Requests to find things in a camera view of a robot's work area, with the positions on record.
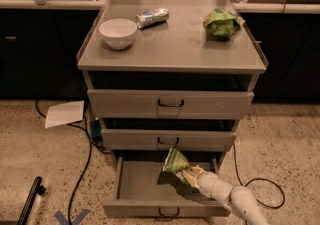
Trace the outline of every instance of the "gray tabletop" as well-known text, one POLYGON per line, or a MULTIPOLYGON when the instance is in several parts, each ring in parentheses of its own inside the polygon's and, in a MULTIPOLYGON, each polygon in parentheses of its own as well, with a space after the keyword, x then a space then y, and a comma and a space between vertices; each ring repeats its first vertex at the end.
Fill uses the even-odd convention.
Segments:
POLYGON ((206 33, 202 22, 214 8, 235 12, 229 0, 107 0, 78 54, 78 67, 100 71, 263 73, 265 65, 244 28, 227 42, 212 40, 206 33), (169 9, 168 21, 138 29, 132 47, 114 51, 102 44, 97 31, 104 21, 135 21, 137 14, 160 7, 169 9))

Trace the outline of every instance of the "chip bag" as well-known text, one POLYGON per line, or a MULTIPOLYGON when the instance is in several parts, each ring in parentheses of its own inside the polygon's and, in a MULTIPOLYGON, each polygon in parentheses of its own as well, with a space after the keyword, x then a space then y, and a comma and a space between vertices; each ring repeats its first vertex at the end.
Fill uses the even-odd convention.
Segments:
POLYGON ((204 18, 203 26, 212 35, 228 39, 240 29, 243 23, 244 20, 241 17, 216 8, 204 18))

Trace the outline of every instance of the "white bowl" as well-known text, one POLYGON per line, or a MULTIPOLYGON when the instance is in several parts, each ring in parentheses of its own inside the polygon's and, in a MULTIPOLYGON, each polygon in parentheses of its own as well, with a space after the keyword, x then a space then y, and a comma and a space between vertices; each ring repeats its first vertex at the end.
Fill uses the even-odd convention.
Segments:
POLYGON ((135 42, 137 25, 126 19, 105 21, 99 27, 102 39, 112 48, 123 50, 135 42))

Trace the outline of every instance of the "white paper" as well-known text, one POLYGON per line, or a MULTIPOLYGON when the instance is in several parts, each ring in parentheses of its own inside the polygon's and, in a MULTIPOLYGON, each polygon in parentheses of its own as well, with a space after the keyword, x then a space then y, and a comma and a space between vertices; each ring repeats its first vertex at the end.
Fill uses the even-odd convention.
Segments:
POLYGON ((45 128, 65 125, 83 119, 84 101, 73 101, 48 109, 45 128))

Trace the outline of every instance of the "black pole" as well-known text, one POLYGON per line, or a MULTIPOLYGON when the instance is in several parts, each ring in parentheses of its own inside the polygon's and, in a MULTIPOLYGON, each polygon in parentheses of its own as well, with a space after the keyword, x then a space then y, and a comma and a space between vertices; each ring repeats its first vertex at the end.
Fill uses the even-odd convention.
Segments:
POLYGON ((39 194, 39 195, 44 194, 45 188, 43 186, 41 186, 41 181, 42 181, 41 177, 36 177, 34 179, 31 190, 30 190, 28 198, 27 198, 27 201, 24 204, 24 207, 21 212, 21 215, 20 215, 20 218, 19 218, 17 225, 25 225, 27 223, 27 220, 29 218, 29 214, 32 209, 33 202, 36 198, 36 195, 37 194, 39 194))

